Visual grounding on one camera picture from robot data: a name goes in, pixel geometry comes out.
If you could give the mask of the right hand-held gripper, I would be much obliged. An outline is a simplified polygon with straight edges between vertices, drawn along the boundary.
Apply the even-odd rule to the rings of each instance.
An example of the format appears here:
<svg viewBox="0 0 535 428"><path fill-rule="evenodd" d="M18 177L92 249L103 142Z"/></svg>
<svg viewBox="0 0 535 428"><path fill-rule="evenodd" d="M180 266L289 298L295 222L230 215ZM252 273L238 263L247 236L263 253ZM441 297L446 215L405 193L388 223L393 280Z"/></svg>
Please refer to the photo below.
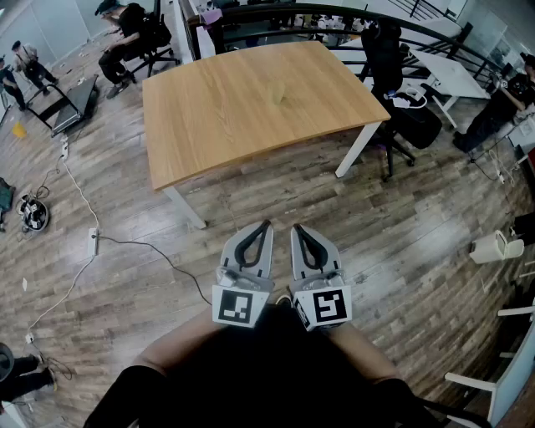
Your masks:
<svg viewBox="0 0 535 428"><path fill-rule="evenodd" d="M339 269L337 247L316 230L295 224L291 230L293 307L307 332L331 329L352 320L351 287ZM306 278L308 271L331 271Z"/></svg>

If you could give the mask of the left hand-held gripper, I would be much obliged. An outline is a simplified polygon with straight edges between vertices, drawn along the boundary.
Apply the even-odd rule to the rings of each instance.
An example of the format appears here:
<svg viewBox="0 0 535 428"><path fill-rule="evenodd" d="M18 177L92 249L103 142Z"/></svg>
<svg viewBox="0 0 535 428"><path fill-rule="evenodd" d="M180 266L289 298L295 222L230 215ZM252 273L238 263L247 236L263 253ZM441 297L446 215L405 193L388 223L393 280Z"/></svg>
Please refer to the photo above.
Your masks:
<svg viewBox="0 0 535 428"><path fill-rule="evenodd" d="M252 329L258 321L274 282L271 275L274 229L269 220L256 222L226 242L218 283L212 286L212 320L218 324ZM250 273L229 268L246 268Z"/></svg>

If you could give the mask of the person's right forearm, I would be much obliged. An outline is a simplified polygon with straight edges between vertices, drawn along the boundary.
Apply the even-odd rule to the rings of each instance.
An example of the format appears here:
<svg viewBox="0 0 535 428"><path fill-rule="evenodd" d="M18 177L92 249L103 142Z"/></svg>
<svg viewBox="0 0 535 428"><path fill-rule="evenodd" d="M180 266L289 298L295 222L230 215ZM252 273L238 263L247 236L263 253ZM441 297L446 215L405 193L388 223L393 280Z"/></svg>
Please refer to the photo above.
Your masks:
<svg viewBox="0 0 535 428"><path fill-rule="evenodd" d="M394 364L352 324L346 323L329 329L327 335L368 381L379 383L399 379Z"/></svg>

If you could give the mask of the person's left forearm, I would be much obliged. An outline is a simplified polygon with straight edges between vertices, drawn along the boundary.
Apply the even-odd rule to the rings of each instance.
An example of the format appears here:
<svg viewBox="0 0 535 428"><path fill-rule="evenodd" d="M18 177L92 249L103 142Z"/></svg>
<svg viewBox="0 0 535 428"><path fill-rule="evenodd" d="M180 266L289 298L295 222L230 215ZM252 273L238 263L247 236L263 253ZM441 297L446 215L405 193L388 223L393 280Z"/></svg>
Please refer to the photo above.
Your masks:
<svg viewBox="0 0 535 428"><path fill-rule="evenodd" d="M212 310L207 308L150 344L134 358L132 365L168 375L190 353L225 327L225 324L213 321Z"/></svg>

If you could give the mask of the person's black clothing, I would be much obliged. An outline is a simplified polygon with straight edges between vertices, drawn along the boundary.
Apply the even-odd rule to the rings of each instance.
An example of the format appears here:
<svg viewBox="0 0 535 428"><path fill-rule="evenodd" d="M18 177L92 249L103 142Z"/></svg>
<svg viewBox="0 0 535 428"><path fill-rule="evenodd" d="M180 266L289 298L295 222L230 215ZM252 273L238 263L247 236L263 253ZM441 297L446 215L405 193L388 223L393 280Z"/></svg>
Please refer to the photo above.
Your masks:
<svg viewBox="0 0 535 428"><path fill-rule="evenodd" d="M405 381L372 383L292 307L226 326L168 375L125 368L84 428L445 428Z"/></svg>

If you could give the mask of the wooden table with white legs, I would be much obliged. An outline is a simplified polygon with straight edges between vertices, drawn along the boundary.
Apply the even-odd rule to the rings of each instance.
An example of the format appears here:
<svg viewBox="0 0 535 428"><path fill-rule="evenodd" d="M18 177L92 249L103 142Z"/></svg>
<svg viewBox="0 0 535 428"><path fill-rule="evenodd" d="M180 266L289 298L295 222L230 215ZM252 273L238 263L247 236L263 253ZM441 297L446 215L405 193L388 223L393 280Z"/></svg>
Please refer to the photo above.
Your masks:
<svg viewBox="0 0 535 428"><path fill-rule="evenodd" d="M358 136L335 174L344 176L390 115L317 41L221 53L142 84L151 184L194 227L206 223L177 185L218 167L345 130Z"/></svg>

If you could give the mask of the white trash bin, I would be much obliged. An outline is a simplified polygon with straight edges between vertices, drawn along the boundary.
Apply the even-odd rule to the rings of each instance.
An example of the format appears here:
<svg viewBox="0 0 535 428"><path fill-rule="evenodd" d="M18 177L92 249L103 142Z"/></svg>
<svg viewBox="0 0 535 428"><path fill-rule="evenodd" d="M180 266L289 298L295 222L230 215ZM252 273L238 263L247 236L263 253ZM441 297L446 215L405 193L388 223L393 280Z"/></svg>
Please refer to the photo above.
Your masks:
<svg viewBox="0 0 535 428"><path fill-rule="evenodd" d="M524 247L522 239L508 241L501 231L496 230L473 241L469 256L476 264L500 262L520 257Z"/></svg>

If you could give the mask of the round basket with devices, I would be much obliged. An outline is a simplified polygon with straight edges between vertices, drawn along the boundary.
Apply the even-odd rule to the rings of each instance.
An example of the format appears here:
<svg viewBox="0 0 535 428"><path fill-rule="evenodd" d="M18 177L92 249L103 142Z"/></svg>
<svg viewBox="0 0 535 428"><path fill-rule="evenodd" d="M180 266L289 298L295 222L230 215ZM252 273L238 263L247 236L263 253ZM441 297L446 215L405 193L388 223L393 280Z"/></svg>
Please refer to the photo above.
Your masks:
<svg viewBox="0 0 535 428"><path fill-rule="evenodd" d="M48 208L39 199L29 195L20 200L18 214L22 217L23 232L41 232L48 225Z"/></svg>

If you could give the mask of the black office chair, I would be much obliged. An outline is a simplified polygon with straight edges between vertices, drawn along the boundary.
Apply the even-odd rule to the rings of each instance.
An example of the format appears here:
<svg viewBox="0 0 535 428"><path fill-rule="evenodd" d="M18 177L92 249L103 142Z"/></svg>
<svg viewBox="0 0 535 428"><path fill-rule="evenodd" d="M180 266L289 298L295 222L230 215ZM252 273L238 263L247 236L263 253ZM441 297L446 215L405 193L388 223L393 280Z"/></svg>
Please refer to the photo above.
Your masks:
<svg viewBox="0 0 535 428"><path fill-rule="evenodd" d="M161 0L154 0L153 10L144 17L144 32L128 47L124 62L134 59L141 59L142 63L132 70L126 70L126 77L132 83L136 82L135 73L145 67L147 67L147 77L150 77L154 65L158 62L181 64L171 47L171 31L161 13Z"/></svg>
<svg viewBox="0 0 535 428"><path fill-rule="evenodd" d="M395 138L397 135L422 150L435 141L442 129L440 118L427 105L418 110L405 110L394 107L391 100L385 99L391 90L405 91L402 89L403 63L410 48L400 41L400 36L398 23L389 18L378 18L363 30L360 37L366 55L362 77L373 79L371 93L390 115L373 137L386 151L388 173L383 177L384 181L394 174L394 150L406 157L409 166L415 164L415 157Z"/></svg>

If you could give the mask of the black treadmill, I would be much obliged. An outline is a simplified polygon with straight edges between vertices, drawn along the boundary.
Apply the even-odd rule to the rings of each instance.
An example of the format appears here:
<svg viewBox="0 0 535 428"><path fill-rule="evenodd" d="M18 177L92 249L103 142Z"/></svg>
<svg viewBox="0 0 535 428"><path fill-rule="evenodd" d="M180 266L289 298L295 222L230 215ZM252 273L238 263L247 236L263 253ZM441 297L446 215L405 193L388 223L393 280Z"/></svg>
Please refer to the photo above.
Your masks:
<svg viewBox="0 0 535 428"><path fill-rule="evenodd" d="M79 84L66 93L56 84L46 84L29 99L26 103L26 110L42 122L51 131L51 136L55 137L88 117L92 94L98 93L97 79L98 75L94 74L88 79L81 80ZM41 113L38 113L33 109L32 103L45 89L55 90L59 94L59 98Z"/></svg>

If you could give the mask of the white chair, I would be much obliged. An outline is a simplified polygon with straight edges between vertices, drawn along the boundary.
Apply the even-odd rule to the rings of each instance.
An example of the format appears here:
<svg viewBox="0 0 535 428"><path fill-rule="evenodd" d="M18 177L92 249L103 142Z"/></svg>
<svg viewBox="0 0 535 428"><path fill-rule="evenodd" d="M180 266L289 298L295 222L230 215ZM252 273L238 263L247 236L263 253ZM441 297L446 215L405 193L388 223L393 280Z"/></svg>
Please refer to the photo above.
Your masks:
<svg viewBox="0 0 535 428"><path fill-rule="evenodd" d="M498 381L477 380L451 372L444 376L447 381L484 390L491 394L487 416L491 428L496 428L508 412L535 369L535 299L529 307L502 309L497 313L498 317L528 314L530 325L518 350L514 353L500 353L501 358L510 359L510 362Z"/></svg>

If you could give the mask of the white desk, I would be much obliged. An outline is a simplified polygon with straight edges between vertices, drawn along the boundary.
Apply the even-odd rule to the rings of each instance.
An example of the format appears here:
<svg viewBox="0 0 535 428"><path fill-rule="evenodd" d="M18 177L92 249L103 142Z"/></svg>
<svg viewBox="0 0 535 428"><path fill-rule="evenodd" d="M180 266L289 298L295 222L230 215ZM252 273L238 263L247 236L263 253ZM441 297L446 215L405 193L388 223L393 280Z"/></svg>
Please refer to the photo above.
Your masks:
<svg viewBox="0 0 535 428"><path fill-rule="evenodd" d="M427 99L435 101L453 130L457 130L457 124L449 114L449 109L459 98L490 99L490 95L461 63L414 49L410 50L410 54L430 72L430 77L420 87Z"/></svg>

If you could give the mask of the black metal railing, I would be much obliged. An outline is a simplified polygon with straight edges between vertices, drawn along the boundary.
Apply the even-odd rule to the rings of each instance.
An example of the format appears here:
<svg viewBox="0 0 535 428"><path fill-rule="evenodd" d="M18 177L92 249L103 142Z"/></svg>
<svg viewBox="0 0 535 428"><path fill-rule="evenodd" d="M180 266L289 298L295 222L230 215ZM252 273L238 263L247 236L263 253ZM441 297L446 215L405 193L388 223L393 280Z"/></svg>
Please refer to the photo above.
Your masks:
<svg viewBox="0 0 535 428"><path fill-rule="evenodd" d="M367 9L347 8L314 3L280 0L251 0L247 5L236 1L217 3L222 18L204 28L200 22L202 10L192 0L180 0L181 17L187 46L192 60L224 54L233 49L270 43L319 40L357 76L362 77L366 57L360 40L361 33L382 13ZM460 28L449 18L440 18L453 30L451 36L431 28L430 22L411 22L394 18L400 25L400 41L410 50L435 54L461 63L481 86L490 83L491 76L501 71L492 59L466 46L472 26ZM420 81L430 72L411 56L403 63L406 78Z"/></svg>

